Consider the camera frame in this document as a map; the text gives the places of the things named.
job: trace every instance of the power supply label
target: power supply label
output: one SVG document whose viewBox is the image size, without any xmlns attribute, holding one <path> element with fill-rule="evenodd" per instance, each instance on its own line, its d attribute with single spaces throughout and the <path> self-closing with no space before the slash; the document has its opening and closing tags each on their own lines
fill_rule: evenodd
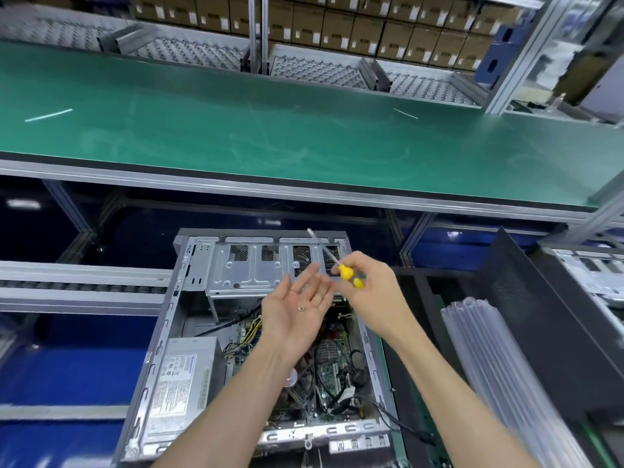
<svg viewBox="0 0 624 468">
<path fill-rule="evenodd" d="M 183 416 L 187 413 L 196 354 L 166 356 L 153 397 L 151 417 Z"/>
</svg>

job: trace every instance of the left hand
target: left hand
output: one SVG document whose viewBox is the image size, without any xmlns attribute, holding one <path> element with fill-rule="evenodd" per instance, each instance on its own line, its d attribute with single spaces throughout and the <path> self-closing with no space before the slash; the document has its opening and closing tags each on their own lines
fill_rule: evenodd
<svg viewBox="0 0 624 468">
<path fill-rule="evenodd" d="M 285 363 L 294 367 L 316 338 L 335 292 L 332 279 L 318 272 L 317 263 L 309 265 L 294 283 L 290 274 L 285 274 L 262 300 L 260 340 L 273 346 Z"/>
</svg>

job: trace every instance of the bundle of clear plastic tubes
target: bundle of clear plastic tubes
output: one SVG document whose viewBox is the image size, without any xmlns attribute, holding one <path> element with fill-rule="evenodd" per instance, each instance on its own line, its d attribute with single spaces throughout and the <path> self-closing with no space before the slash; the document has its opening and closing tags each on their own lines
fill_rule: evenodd
<svg viewBox="0 0 624 468">
<path fill-rule="evenodd" d="M 472 389 L 544 468 L 591 468 L 496 307 L 471 297 L 442 309 Z"/>
</svg>

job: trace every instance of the hand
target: hand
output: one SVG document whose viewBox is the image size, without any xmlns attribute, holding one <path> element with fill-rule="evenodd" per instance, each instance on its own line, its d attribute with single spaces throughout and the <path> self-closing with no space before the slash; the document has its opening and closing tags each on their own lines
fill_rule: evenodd
<svg viewBox="0 0 624 468">
<path fill-rule="evenodd" d="M 294 367 L 315 340 L 335 292 L 332 279 L 318 273 L 317 263 L 309 265 L 292 284 L 290 275 L 285 274 L 262 300 L 260 340 L 273 345 L 289 368 Z"/>
<path fill-rule="evenodd" d="M 343 280 L 336 283 L 336 288 L 368 328 L 390 341 L 406 326 L 417 324 L 390 266 L 360 251 L 351 253 L 341 262 L 366 275 L 364 289 L 355 289 Z M 334 265 L 332 272 L 338 274 L 338 266 Z"/>
</svg>

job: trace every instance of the right hand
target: right hand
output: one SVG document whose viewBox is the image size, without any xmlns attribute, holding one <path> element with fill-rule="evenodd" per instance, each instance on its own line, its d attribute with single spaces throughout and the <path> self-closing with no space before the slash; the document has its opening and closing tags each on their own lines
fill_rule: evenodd
<svg viewBox="0 0 624 468">
<path fill-rule="evenodd" d="M 406 326 L 416 323 L 390 266 L 361 251 L 354 251 L 340 262 L 366 275 L 364 289 L 355 289 L 353 284 L 340 279 L 336 290 L 347 298 L 368 328 L 390 341 Z M 338 274 L 338 266 L 334 265 L 332 272 Z"/>
</svg>

